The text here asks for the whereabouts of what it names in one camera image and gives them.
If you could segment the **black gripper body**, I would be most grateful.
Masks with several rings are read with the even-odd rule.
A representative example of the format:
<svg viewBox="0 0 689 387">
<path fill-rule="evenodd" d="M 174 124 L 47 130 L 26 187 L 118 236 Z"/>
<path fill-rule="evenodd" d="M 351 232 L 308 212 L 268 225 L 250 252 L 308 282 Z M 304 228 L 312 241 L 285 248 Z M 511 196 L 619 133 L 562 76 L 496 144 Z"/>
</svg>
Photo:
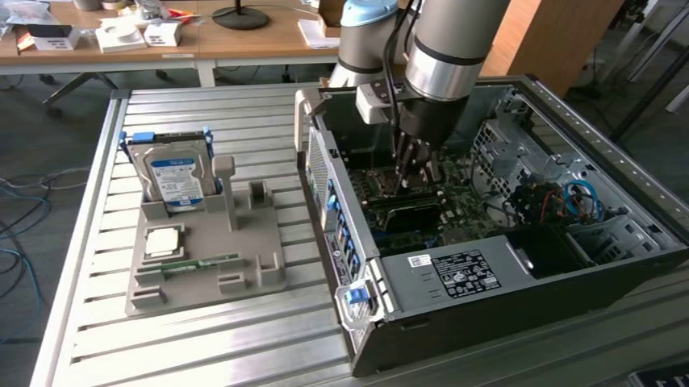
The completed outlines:
<svg viewBox="0 0 689 387">
<path fill-rule="evenodd" d="M 469 97 L 449 102 L 416 98 L 403 103 L 400 130 L 407 135 L 439 148 L 452 134 Z"/>
</svg>

